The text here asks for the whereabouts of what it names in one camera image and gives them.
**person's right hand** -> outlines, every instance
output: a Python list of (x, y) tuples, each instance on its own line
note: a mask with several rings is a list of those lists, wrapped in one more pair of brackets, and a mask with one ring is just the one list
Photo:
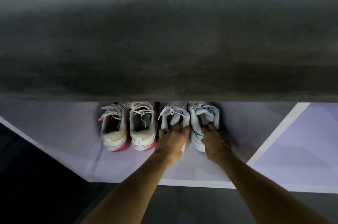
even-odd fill
[(216, 164), (222, 160), (228, 152), (232, 152), (230, 142), (225, 134), (216, 130), (213, 124), (202, 127), (204, 138), (201, 142), (205, 146), (205, 153), (209, 160)]

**person's right arm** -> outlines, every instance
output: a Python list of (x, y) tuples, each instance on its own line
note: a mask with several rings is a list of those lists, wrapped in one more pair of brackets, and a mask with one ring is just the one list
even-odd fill
[(244, 163), (231, 149), (224, 134), (212, 124), (202, 132), (207, 157), (219, 165), (247, 203), (258, 224), (330, 223), (290, 192)]

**person's left hand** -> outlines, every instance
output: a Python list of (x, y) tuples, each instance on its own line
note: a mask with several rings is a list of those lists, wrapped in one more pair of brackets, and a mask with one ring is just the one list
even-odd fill
[(182, 147), (189, 139), (189, 135), (190, 127), (182, 128), (181, 124), (175, 124), (168, 132), (161, 129), (154, 153), (167, 157), (170, 165), (174, 164), (181, 157)]

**white and blue sneaker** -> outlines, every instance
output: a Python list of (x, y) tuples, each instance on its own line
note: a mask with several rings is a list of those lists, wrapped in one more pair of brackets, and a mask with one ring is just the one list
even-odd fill
[[(162, 116), (161, 129), (166, 131), (170, 130), (175, 124), (182, 124), (182, 127), (189, 126), (190, 114), (188, 110), (188, 104), (186, 101), (172, 101), (166, 102), (163, 105), (163, 110), (160, 113), (158, 119)], [(186, 145), (182, 147), (182, 153), (184, 152)]]
[(201, 127), (212, 123), (215, 128), (219, 129), (219, 109), (208, 105), (207, 102), (192, 101), (189, 102), (191, 115), (191, 142), (192, 145), (201, 152), (205, 152), (204, 144), (201, 139), (204, 138)]

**forearm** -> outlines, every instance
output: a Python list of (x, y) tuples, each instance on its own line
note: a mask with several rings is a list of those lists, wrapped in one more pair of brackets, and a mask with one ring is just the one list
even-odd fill
[(83, 223), (140, 223), (150, 198), (169, 165), (169, 159), (153, 153), (137, 171), (110, 192)]
[(329, 223), (230, 149), (217, 164), (238, 189), (257, 223)]

